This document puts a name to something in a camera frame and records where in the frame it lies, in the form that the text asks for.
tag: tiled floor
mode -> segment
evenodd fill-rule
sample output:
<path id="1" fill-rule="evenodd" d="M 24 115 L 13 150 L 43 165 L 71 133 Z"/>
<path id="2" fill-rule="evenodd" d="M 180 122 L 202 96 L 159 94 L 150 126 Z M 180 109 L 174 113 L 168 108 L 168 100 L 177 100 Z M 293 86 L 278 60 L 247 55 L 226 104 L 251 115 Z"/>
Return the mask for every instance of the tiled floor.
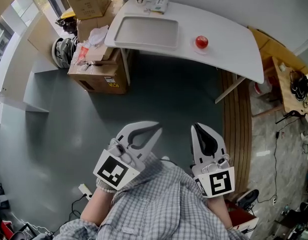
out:
<path id="1" fill-rule="evenodd" d="M 252 114 L 270 109 L 265 98 L 251 97 Z M 275 193 L 275 158 L 276 131 L 297 119 L 289 118 L 275 124 L 283 117 L 278 111 L 259 118 L 253 118 L 253 146 L 252 160 L 249 175 L 249 189 L 260 191 L 259 201 L 270 199 Z M 305 180 L 308 168 L 308 156 L 302 154 L 303 142 L 300 132 L 308 131 L 305 121 L 297 120 L 281 130 L 277 141 L 277 202 L 256 203 L 253 212 L 260 218 L 252 235 L 252 240 L 263 240 L 271 234 L 273 221 L 279 216 L 285 205 L 296 209 L 302 201 L 307 199 Z"/>

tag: desk leg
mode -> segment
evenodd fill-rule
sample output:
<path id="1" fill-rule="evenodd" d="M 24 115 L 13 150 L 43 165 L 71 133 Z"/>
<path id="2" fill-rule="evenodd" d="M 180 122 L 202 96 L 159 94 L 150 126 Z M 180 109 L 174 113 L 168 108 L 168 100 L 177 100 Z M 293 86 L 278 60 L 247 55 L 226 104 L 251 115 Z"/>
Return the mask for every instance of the desk leg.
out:
<path id="1" fill-rule="evenodd" d="M 261 117 L 261 116 L 264 116 L 264 115 L 267 115 L 267 114 L 270 114 L 270 113 L 282 110 L 283 108 L 284 108 L 284 105 L 281 104 L 281 105 L 273 107 L 273 108 L 271 108 L 271 109 L 269 109 L 267 111 L 264 111 L 264 112 L 261 112 L 259 114 L 253 115 L 252 118 L 258 118 L 258 117 Z"/>
<path id="2" fill-rule="evenodd" d="M 243 80 L 245 80 L 245 77 L 240 76 L 231 86 L 228 87 L 227 90 L 225 90 L 216 100 L 215 104 L 220 102 L 226 95 L 228 95 L 233 89 L 235 89 Z"/>
<path id="3" fill-rule="evenodd" d="M 120 50 L 121 50 L 121 53 L 122 53 L 122 59 L 123 59 L 123 64 L 124 64 L 124 68 L 125 68 L 127 83 L 130 86 L 130 76 L 129 76 L 129 68 L 128 68 L 128 63 L 127 63 L 126 50 L 124 48 L 121 48 Z"/>

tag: plaid shirt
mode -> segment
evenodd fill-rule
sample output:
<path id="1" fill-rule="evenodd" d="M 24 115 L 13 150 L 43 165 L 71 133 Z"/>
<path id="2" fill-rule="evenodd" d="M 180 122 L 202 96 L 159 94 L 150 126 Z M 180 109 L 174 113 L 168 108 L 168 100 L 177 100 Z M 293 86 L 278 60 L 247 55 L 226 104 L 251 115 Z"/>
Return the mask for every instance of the plaid shirt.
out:
<path id="1" fill-rule="evenodd" d="M 194 180 L 178 166 L 168 168 L 153 154 L 146 169 L 119 190 L 100 227 L 81 219 L 60 229 L 55 240 L 247 240 L 205 205 Z"/>

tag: white desk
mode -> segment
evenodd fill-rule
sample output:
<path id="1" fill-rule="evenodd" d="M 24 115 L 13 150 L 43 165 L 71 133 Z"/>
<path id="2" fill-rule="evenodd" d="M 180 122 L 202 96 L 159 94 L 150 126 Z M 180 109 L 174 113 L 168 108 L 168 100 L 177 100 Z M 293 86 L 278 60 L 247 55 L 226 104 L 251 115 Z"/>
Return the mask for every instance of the white desk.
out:
<path id="1" fill-rule="evenodd" d="M 219 15 L 179 3 L 170 2 L 164 15 L 145 12 L 144 10 L 150 8 L 150 5 L 151 2 L 148 2 L 146 6 L 140 7 L 134 4 L 134 0 L 129 0 L 116 15 L 105 39 L 107 46 L 121 48 L 128 84 L 130 84 L 130 77 L 125 48 L 197 61 L 239 75 L 240 77 L 215 100 L 215 103 L 222 100 L 245 78 L 263 83 L 264 73 L 259 49 L 249 29 Z M 177 48 L 170 50 L 143 44 L 117 44 L 114 39 L 125 16 L 177 21 L 179 24 Z M 206 55 L 196 53 L 190 45 L 191 39 L 200 35 L 209 40 Z"/>

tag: paper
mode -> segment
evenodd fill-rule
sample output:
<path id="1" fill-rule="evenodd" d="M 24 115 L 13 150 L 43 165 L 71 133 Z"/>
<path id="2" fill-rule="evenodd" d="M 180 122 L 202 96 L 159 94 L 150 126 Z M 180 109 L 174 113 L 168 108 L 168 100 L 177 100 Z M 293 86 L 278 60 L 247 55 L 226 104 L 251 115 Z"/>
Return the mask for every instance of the paper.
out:
<path id="1" fill-rule="evenodd" d="M 99 45 L 105 38 L 107 32 L 108 25 L 102 26 L 101 28 L 94 28 L 89 34 L 88 42 L 93 46 Z"/>

